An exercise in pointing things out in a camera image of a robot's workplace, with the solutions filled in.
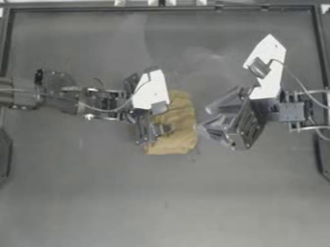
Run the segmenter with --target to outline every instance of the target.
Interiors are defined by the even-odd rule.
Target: robotic arm
[[[265,36],[243,65],[256,77],[259,85],[247,89],[233,87],[204,108],[211,117],[199,124],[197,132],[233,151],[251,148],[268,122],[287,123],[289,132],[330,128],[330,125],[316,126],[312,120],[313,104],[330,109],[311,95],[324,93],[324,90],[311,92],[305,89],[283,63],[284,52],[275,38],[271,35]],[[283,69],[303,91],[281,90]]]
[[[171,131],[169,126],[149,121],[168,106],[165,78],[159,69],[134,73],[118,91],[100,86],[81,88],[66,73],[38,69],[33,81],[0,78],[0,105],[20,110],[48,106],[86,120],[132,124],[137,145],[154,142]]]

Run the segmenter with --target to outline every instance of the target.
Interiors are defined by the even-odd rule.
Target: tan cloth
[[[197,144],[195,109],[189,95],[181,91],[169,91],[169,106],[165,113],[153,117],[156,124],[171,124],[173,131],[159,137],[156,143],[146,145],[146,154],[188,153]]]

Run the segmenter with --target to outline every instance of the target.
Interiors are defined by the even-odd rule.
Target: wire
[[[330,94],[330,90],[327,89],[313,89],[313,90],[308,90],[309,94]]]
[[[118,110],[121,110],[129,104],[130,100],[132,100],[132,98],[129,97],[128,100],[117,108],[110,109],[110,110],[102,110],[97,107],[89,106],[88,104],[85,104],[84,102],[80,102],[80,101],[77,101],[77,103],[93,111],[102,112],[102,113],[110,113],[110,112],[117,112]]]
[[[25,89],[0,89],[0,92],[22,92],[22,93],[32,93],[32,94],[34,94],[34,92],[28,91]]]
[[[53,98],[57,98],[57,99],[64,99],[64,100],[74,102],[74,103],[78,102],[77,100],[74,100],[74,99],[72,99],[70,97],[66,97],[66,96],[56,96],[56,95],[50,95],[50,94],[45,94],[45,93],[38,93],[38,95],[40,96],[46,96],[46,97],[53,97]]]
[[[330,129],[330,125],[311,125],[305,127],[299,127],[299,130],[319,130],[319,129]]]
[[[104,93],[106,94],[106,96],[108,96],[108,100],[110,100],[110,95],[109,95],[109,93],[108,93],[106,90],[105,90],[105,86],[104,86],[102,81],[101,81],[97,77],[94,77],[92,80],[96,81],[96,82],[98,83],[98,85],[100,85],[100,87],[101,87],[101,89],[102,89],[102,92],[104,92]]]
[[[313,124],[313,131],[315,131],[317,137],[319,137],[320,139],[323,139],[324,141],[328,142],[328,141],[330,141],[330,137],[327,137],[327,136],[322,133],[320,129],[330,129],[330,126],[327,126],[327,125],[326,125],[326,126],[316,126],[312,117],[308,117],[308,120],[309,120],[311,123]]]
[[[330,106],[324,105],[323,103],[320,103],[317,101],[317,99],[311,95],[309,91],[307,90],[303,82],[300,81],[300,79],[297,78],[297,76],[293,74],[293,72],[291,71],[291,69],[285,66],[285,64],[277,60],[277,59],[272,59],[272,61],[277,62],[283,68],[285,69],[287,73],[289,74],[289,76],[293,78],[295,82],[297,83],[297,85],[300,86],[300,88],[303,89],[304,94],[307,95],[307,97],[312,100],[312,102],[322,108],[330,110]]]

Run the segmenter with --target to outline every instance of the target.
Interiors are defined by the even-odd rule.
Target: gray table surface
[[[164,70],[171,89],[203,106],[252,83],[241,62],[268,34],[287,66],[320,87],[308,13],[17,14],[9,74],[66,71],[117,88]],[[56,110],[9,111],[13,176],[0,191],[0,245],[326,246],[330,185],[315,172],[311,135],[269,124],[249,151],[200,140],[188,155],[148,156],[118,123]]]

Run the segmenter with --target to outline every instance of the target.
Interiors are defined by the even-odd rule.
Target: white plastic part
[[[159,6],[157,0],[148,0],[148,6]]]
[[[116,7],[124,7],[126,4],[126,0],[114,0],[114,6]]]
[[[256,57],[267,64],[271,59],[276,59],[284,62],[285,48],[279,43],[272,35],[267,35],[261,41],[256,44],[247,60],[243,63],[243,68],[248,69]],[[276,97],[280,90],[280,79],[281,79],[281,64],[277,62],[271,63],[271,71],[264,79],[256,78],[260,87],[252,90],[249,95],[251,99],[272,98]]]
[[[176,0],[165,0],[167,6],[176,6]]]
[[[144,110],[149,110],[152,104],[159,102],[169,104],[165,77],[160,69],[141,74],[130,99],[132,107]]]

